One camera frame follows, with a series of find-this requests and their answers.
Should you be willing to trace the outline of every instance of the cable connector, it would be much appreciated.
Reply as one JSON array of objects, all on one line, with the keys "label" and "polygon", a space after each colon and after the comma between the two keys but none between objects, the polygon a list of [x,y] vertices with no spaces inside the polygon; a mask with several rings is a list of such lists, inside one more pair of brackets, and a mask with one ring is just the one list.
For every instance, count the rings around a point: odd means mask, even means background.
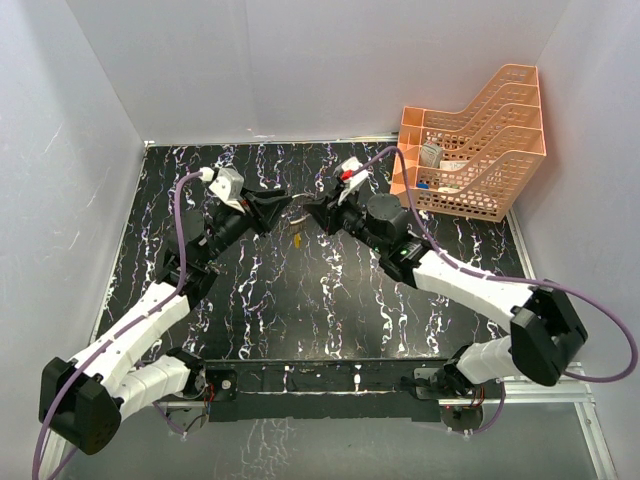
[{"label": "cable connector", "polygon": [[200,180],[202,180],[203,183],[210,183],[215,178],[216,171],[213,168],[202,167],[200,172],[202,173]]}]

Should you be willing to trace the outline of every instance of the gray floor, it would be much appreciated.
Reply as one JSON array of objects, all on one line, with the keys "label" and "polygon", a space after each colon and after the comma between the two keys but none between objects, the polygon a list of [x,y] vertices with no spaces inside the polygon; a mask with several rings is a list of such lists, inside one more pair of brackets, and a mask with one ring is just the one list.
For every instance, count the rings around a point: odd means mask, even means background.
[{"label": "gray floor", "polygon": [[[491,415],[493,407],[487,407]],[[405,420],[259,420],[206,424],[186,441],[151,408],[128,419],[65,480],[595,479],[572,404],[507,404],[465,441]]]}]

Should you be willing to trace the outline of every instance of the white wall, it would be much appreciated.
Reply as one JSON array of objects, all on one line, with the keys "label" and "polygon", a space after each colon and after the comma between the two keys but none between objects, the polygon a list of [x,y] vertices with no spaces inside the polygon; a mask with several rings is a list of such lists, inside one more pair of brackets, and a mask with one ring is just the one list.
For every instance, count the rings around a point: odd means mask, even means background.
[{"label": "white wall", "polygon": [[87,344],[141,158],[68,6],[0,2],[1,478],[31,478],[42,368]]},{"label": "white wall", "polygon": [[568,0],[67,0],[145,140],[397,131],[534,64]]},{"label": "white wall", "polygon": [[[602,299],[640,339],[640,4],[572,1],[538,65],[549,157],[517,202],[536,274]],[[587,373],[619,371],[624,337],[580,307]],[[638,478],[640,375],[593,387],[620,476]]]}]

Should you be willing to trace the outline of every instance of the orange dish rack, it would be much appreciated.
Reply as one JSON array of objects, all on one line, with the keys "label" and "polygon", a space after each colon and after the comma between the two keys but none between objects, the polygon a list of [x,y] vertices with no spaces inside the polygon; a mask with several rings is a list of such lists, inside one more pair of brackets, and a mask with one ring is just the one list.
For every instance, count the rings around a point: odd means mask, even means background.
[{"label": "orange dish rack", "polygon": [[[430,141],[457,170],[423,167]],[[505,65],[458,113],[405,107],[398,134],[409,175],[396,156],[391,193],[421,210],[501,221],[546,156],[536,67]]]}]

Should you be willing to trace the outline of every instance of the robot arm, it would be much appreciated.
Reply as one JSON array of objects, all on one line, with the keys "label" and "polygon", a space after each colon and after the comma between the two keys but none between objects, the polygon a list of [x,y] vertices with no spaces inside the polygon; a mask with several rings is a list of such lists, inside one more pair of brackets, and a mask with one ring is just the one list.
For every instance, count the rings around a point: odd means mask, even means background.
[{"label": "robot arm", "polygon": [[[132,370],[175,323],[186,317],[208,294],[217,273],[212,262],[249,228],[263,235],[271,231],[291,198],[283,190],[252,191],[230,168],[207,169],[206,181],[221,204],[205,221],[201,212],[182,217],[187,271],[181,290],[171,300],[180,278],[177,234],[165,242],[162,269],[142,298],[115,325],[69,361],[54,358],[42,372],[39,418],[44,421],[55,397],[82,365],[108,344],[80,374],[64,396],[51,429],[84,453],[99,452],[113,438],[120,423],[142,407],[166,395],[195,397],[205,385],[204,364],[181,348],[169,350],[156,362]],[[166,302],[155,313],[148,313]]]},{"label": "robot arm", "polygon": [[[366,207],[358,204],[363,171],[351,158],[338,167],[338,185],[305,209],[328,235],[343,229],[379,254],[379,265],[392,279],[413,288],[447,296],[488,317],[507,333],[501,339],[462,347],[430,379],[430,386],[466,394],[493,378],[526,375],[552,386],[587,340],[587,332],[567,295],[554,289],[489,282],[452,268],[411,232],[411,215],[397,197],[374,195]],[[490,276],[477,268],[461,267]]]}]

